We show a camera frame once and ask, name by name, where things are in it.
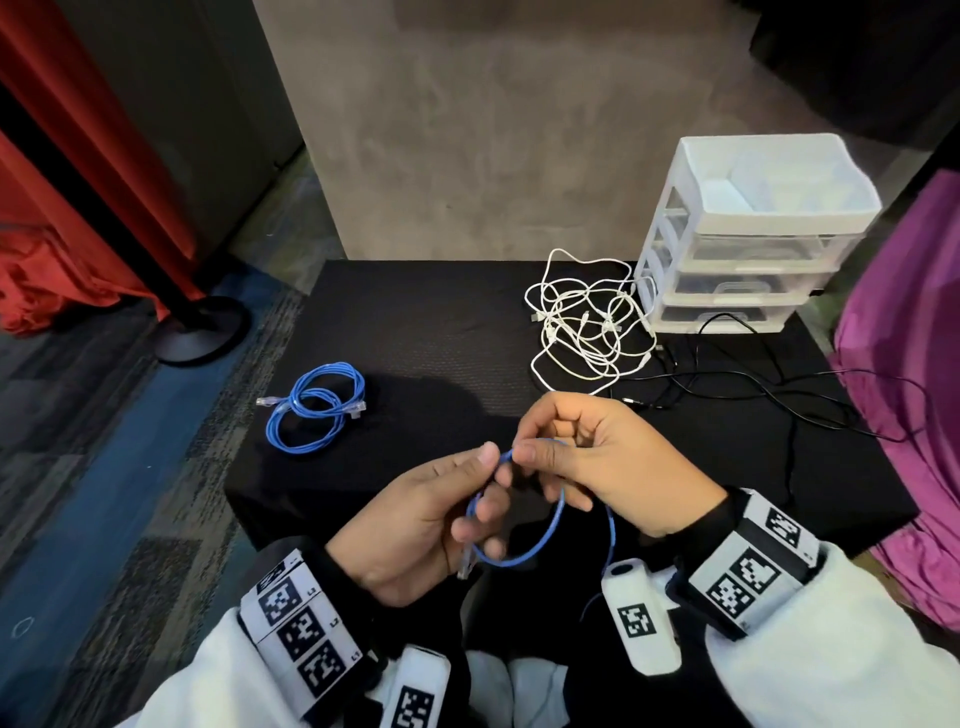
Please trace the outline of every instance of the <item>fingernail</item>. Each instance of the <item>fingernail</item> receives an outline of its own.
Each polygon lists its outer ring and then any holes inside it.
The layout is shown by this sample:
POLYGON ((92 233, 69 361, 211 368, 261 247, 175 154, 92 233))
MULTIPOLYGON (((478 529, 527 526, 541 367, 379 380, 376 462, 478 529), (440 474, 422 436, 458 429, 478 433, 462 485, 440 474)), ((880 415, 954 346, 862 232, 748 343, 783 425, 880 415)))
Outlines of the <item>fingernail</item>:
POLYGON ((517 445, 514 448, 514 462, 520 465, 532 464, 537 457, 537 451, 532 445, 517 445))
POLYGON ((480 451, 477 452, 477 460, 479 460, 487 468, 492 468, 496 464, 496 461, 499 459, 499 457, 500 451, 493 443, 484 443, 480 448, 480 451))

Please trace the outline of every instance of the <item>right hand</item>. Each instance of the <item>right hand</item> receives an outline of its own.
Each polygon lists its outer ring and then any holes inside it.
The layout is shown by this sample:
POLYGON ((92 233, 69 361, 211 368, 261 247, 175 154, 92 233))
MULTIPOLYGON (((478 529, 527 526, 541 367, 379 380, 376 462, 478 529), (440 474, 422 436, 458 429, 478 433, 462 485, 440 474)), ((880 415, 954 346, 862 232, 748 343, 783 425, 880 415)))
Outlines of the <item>right hand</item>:
MULTIPOLYGON (((563 489, 570 505, 589 510, 583 488, 590 489, 650 536, 686 528, 727 497, 626 404, 590 395, 541 397, 520 420, 513 459, 540 472, 547 500, 556 501, 563 489)), ((509 467, 496 471, 501 485, 511 479, 509 467)))

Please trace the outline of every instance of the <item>left hand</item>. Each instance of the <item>left hand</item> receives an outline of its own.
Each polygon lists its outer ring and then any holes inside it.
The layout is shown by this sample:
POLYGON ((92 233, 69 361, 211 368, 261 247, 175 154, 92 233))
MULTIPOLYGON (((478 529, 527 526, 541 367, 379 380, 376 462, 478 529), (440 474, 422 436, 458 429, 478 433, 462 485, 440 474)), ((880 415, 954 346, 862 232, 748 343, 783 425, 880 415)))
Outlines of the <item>left hand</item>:
POLYGON ((468 499, 488 483, 500 451, 493 443, 424 463, 378 493, 340 529, 326 550, 341 569, 382 604, 402 607, 456 573, 465 548, 483 544, 502 559, 492 538, 510 508, 502 485, 491 483, 464 516, 468 499))

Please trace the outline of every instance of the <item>black stand base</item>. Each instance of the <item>black stand base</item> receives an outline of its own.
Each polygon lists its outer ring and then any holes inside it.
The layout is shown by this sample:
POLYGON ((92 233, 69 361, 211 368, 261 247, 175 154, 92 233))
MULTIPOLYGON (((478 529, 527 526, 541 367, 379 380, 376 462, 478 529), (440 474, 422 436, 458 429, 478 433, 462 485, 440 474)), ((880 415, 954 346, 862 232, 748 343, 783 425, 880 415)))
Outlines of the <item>black stand base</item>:
POLYGON ((151 334, 154 354, 164 364, 187 367, 213 361, 243 341, 250 330, 250 312, 235 299, 211 296, 194 305, 210 328, 187 328, 168 316, 151 334))

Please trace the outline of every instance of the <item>hand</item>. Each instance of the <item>hand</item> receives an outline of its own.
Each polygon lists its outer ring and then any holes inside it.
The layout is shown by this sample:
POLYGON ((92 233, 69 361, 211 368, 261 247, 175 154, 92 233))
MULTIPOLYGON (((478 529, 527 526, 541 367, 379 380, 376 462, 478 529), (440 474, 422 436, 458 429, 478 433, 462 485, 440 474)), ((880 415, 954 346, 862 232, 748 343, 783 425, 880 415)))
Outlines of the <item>hand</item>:
MULTIPOLYGON (((675 533, 717 506, 727 492, 683 457, 626 404, 550 392, 520 420, 514 462, 540 471, 548 500, 589 510, 589 488, 650 536, 675 533), (558 438, 566 445, 550 440, 558 438)), ((510 469, 496 480, 511 484, 510 469)))
POLYGON ((492 483, 469 519, 467 500, 488 483, 500 456, 493 443, 448 455, 404 473, 378 493, 329 541, 341 569, 381 603, 402 607, 455 573, 465 548, 483 543, 502 559, 491 538, 510 507, 504 487, 492 483))

